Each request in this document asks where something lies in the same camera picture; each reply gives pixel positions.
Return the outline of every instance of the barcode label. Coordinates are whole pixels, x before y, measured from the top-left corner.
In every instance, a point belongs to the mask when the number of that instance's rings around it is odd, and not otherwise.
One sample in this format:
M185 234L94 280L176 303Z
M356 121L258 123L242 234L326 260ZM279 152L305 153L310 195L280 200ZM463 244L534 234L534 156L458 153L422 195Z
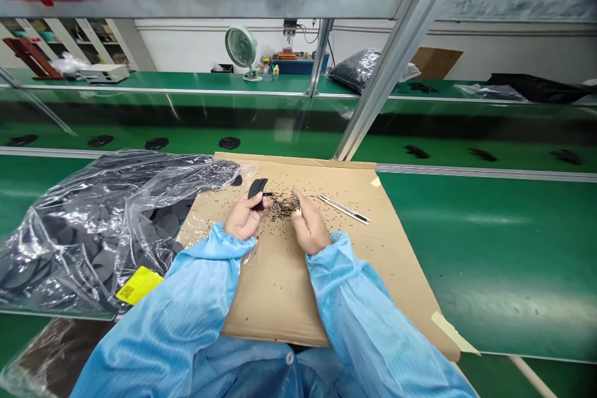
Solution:
M119 295L122 295L123 298L129 298L129 296L131 295L131 293L135 290L134 287L132 286L128 286L128 285L124 285L124 287L120 290L120 292L118 293Z

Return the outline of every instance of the blue protective gown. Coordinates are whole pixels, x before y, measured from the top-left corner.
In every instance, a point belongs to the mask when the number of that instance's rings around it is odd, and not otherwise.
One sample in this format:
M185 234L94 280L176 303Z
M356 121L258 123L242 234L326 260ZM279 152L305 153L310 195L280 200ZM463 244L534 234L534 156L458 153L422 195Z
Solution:
M476 397L354 256L348 235L331 238L307 266L333 349L295 354L220 336L255 240L215 224L100 341L71 397Z

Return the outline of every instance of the white device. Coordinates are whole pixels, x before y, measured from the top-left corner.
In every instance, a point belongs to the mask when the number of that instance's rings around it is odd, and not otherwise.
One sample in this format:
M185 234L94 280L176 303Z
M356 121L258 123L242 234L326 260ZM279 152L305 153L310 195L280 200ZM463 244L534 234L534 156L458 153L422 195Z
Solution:
M90 83L113 84L130 76L124 64L94 64L79 70L79 75Z

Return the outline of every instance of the cardboard sheet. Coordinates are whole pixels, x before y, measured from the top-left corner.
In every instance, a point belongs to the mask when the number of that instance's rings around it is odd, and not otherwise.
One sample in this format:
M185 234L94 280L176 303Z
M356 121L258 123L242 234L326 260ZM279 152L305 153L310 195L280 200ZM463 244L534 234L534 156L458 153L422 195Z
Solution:
M411 60L421 71L416 79L444 79L462 53L457 50L420 47Z
M216 158L258 165L255 178L268 178L265 191L284 200L297 187L322 211L330 232L349 234L354 253L368 261L382 277L394 303L451 361L460 350L431 319L439 306L402 229L383 186L372 185L375 164L330 160L216 153ZM241 187L197 196L178 240L189 247L208 235L215 222L226 219L232 205L246 194ZM317 195L334 199L367 216L364 225L324 204ZM241 267L234 302L222 334L240 338L328 346L305 254L296 242L289 217L268 212L258 242Z

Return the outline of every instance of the green fan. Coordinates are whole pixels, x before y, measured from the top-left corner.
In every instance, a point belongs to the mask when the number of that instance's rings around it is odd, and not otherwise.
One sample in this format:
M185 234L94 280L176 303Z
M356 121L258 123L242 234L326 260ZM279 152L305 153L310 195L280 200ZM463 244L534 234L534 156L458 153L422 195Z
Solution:
M226 31L226 51L228 56L236 65L241 68L248 68L243 79L249 82L259 82L263 78L257 76L257 70L253 68L253 62L257 57L257 39L251 31L243 26L231 27Z

